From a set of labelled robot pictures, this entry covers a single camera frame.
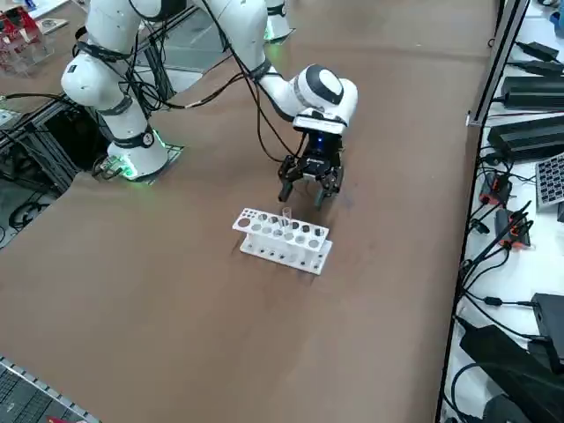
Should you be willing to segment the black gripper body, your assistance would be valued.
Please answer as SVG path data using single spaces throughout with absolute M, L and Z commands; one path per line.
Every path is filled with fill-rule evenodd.
M 303 174 L 323 177 L 341 168 L 343 140 L 340 135 L 310 131 L 306 137 L 305 149 L 298 159 L 298 168 Z

